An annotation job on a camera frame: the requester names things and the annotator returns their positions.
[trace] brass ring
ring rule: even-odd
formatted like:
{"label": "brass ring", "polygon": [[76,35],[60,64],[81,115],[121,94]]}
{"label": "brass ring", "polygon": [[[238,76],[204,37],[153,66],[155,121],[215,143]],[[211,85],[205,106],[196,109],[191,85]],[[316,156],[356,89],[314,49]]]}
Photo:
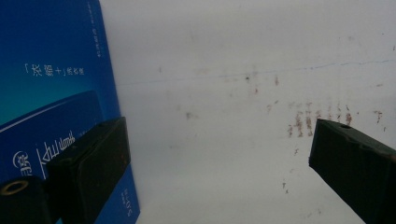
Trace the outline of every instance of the brass ring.
{"label": "brass ring", "polygon": [[29,185],[29,182],[27,182],[26,180],[16,180],[14,182],[11,182],[7,185],[5,185],[0,193],[2,195],[12,195],[15,193],[20,192],[23,189],[26,189],[26,187]]}

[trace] white surface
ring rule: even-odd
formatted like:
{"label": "white surface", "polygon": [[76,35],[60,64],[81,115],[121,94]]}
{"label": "white surface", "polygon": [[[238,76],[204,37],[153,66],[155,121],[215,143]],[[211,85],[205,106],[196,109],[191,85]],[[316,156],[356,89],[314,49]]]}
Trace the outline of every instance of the white surface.
{"label": "white surface", "polygon": [[352,118],[396,147],[395,1],[101,3],[139,224],[362,223],[311,132]]}

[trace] black object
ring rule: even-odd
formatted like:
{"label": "black object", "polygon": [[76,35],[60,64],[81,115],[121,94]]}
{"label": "black object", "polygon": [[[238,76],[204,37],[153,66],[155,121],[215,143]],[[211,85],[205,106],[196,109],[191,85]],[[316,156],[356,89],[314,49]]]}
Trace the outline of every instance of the black object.
{"label": "black object", "polygon": [[396,151],[345,124],[318,119],[309,166],[361,219],[396,223]]}
{"label": "black object", "polygon": [[93,223],[131,161],[125,118],[102,122],[47,163],[49,178],[0,186],[0,223]]}

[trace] blue book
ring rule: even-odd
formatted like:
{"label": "blue book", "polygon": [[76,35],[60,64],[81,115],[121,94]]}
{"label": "blue book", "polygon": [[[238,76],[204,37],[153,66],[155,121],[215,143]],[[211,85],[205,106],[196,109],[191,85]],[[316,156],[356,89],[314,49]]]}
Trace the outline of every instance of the blue book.
{"label": "blue book", "polygon": [[[45,179],[49,160],[120,117],[98,0],[0,1],[0,74],[1,182]],[[136,222],[131,169],[95,223]]]}

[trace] publisher logo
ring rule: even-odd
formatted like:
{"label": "publisher logo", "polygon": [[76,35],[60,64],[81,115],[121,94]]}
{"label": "publisher logo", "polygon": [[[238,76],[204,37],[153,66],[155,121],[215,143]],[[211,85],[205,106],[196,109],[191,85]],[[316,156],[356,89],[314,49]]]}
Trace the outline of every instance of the publisher logo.
{"label": "publisher logo", "polygon": [[29,155],[24,151],[19,151],[15,153],[14,158],[12,159],[12,163],[14,164],[15,168],[21,170],[21,175],[32,175],[32,166],[30,164]]}

